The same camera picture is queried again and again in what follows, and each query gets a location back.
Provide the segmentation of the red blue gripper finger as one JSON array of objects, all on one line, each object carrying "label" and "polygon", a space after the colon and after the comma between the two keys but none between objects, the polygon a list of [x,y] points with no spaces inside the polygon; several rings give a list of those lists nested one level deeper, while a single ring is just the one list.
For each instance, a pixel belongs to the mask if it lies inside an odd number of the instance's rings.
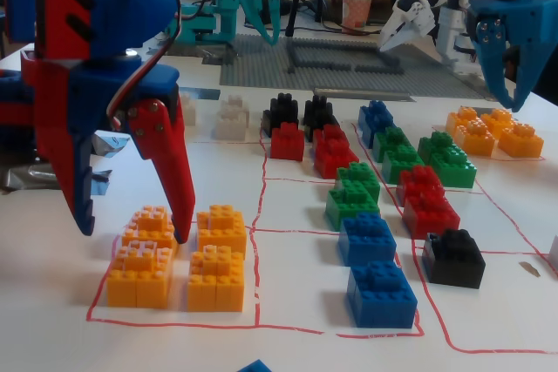
[{"label": "red blue gripper finger", "polygon": [[192,225],[195,192],[181,102],[166,107],[155,98],[140,100],[128,110],[127,125],[140,156],[153,162],[171,208],[174,237],[184,244]]}]

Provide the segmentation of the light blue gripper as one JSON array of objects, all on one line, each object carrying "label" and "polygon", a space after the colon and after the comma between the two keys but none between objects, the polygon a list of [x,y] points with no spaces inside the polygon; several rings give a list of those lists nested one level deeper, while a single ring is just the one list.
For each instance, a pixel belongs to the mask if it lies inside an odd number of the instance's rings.
[{"label": "light blue gripper", "polygon": [[[518,112],[535,87],[553,47],[553,0],[470,0],[467,31],[487,89],[508,110]],[[514,95],[506,88],[503,56],[514,46]]]}]

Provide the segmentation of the red blue gripper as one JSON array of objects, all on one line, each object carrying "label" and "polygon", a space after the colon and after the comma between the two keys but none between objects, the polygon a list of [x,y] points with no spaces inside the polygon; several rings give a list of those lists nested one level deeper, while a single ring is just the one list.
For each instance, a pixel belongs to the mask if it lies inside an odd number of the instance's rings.
[{"label": "red blue gripper", "polygon": [[[71,215],[83,235],[91,236],[92,135],[112,129],[105,114],[113,95],[141,65],[139,56],[120,55],[88,61],[43,61],[32,51],[22,53],[21,71],[33,78],[37,146],[51,163]],[[179,72],[171,66],[155,65],[119,106],[123,112],[140,100],[157,99],[174,122],[181,113]]]}]

